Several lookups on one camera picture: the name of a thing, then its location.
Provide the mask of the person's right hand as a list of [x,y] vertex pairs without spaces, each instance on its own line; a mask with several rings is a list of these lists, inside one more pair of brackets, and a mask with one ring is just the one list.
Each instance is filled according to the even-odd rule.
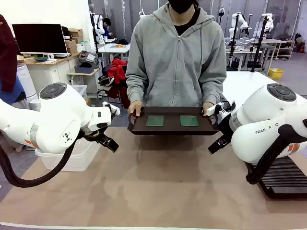
[[142,107],[143,107],[143,104],[141,100],[133,101],[132,103],[130,103],[130,106],[128,108],[129,115],[135,114],[137,117],[139,117],[141,114]]

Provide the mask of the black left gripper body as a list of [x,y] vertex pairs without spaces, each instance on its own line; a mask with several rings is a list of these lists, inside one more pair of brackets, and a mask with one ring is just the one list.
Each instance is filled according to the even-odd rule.
[[99,124],[101,127],[98,127],[98,130],[91,131],[89,127],[84,126],[81,128],[82,136],[88,141],[95,141],[101,145],[109,145],[112,142],[112,138],[106,136],[104,132],[108,128],[107,123]]

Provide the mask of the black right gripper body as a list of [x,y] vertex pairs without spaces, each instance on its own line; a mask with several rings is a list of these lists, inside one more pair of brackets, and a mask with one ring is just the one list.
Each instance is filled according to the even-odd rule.
[[221,118],[218,123],[218,128],[222,132],[222,136],[218,139],[218,142],[230,142],[232,137],[232,129],[229,125],[229,120],[231,118],[230,112],[219,112]]

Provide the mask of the person's left hand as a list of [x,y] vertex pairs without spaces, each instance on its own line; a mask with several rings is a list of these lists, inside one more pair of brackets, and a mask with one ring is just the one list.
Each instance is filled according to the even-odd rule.
[[211,108],[211,107],[213,107],[213,106],[214,106],[214,104],[211,103],[211,102],[205,102],[205,103],[203,104],[203,117],[207,117],[207,111],[208,111],[208,109]]

